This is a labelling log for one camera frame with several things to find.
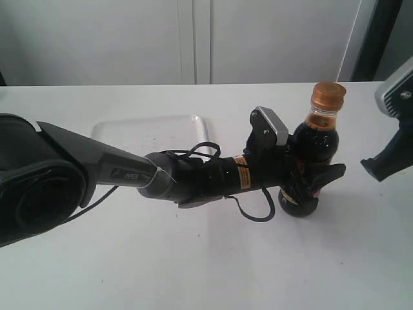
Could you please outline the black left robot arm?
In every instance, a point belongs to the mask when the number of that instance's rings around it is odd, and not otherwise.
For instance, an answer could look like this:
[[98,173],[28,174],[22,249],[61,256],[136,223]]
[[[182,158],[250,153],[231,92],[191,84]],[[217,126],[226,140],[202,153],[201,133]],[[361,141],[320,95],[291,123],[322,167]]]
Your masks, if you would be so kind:
[[300,173],[287,146],[258,144],[240,156],[167,150],[144,157],[50,123],[33,126],[1,115],[1,245],[7,246],[68,223],[95,207],[98,185],[132,187],[145,198],[181,209],[271,187],[290,189],[307,212],[316,191],[342,177],[343,164]]

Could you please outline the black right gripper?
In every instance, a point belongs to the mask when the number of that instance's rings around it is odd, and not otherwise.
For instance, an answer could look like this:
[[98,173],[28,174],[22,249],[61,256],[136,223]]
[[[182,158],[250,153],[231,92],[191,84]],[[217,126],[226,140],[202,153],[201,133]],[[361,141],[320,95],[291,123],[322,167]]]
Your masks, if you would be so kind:
[[374,158],[361,160],[364,169],[383,181],[412,166],[412,118],[399,118],[399,129],[388,145]]

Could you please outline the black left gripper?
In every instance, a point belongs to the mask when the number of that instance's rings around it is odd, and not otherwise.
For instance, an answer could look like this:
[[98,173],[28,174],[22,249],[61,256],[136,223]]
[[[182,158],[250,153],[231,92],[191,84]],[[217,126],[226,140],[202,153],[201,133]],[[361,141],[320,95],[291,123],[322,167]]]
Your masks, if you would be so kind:
[[291,188],[292,198],[302,207],[316,207],[315,197],[324,186],[344,176],[343,163],[308,166],[304,173],[296,168],[289,143],[265,149],[258,143],[248,142],[243,157],[249,171],[249,188],[238,193],[256,191],[263,187]]

